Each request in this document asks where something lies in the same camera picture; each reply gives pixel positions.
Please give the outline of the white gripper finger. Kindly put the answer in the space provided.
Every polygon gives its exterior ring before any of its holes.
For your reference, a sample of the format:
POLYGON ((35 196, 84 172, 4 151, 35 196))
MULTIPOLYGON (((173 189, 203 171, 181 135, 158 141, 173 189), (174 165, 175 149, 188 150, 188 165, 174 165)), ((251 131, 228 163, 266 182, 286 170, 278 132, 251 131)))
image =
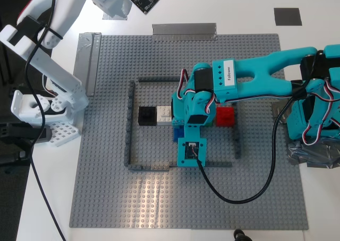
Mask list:
POLYGON ((122 0, 121 13, 122 16, 128 16, 132 7, 132 2, 130 0, 122 0))
POLYGON ((103 11, 111 16, 122 16, 122 3, 121 2, 108 2, 104 4, 103 11))

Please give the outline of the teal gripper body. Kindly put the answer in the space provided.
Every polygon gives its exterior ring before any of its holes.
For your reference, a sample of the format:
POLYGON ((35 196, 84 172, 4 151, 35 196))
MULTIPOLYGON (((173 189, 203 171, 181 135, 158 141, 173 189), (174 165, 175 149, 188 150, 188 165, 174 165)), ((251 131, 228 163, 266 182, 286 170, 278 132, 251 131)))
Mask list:
POLYGON ((212 93, 200 91, 198 93, 188 92, 178 99, 177 93, 172 94, 172 125, 173 126, 209 126, 216 116, 216 105, 212 101, 209 113, 206 107, 210 103, 212 93))

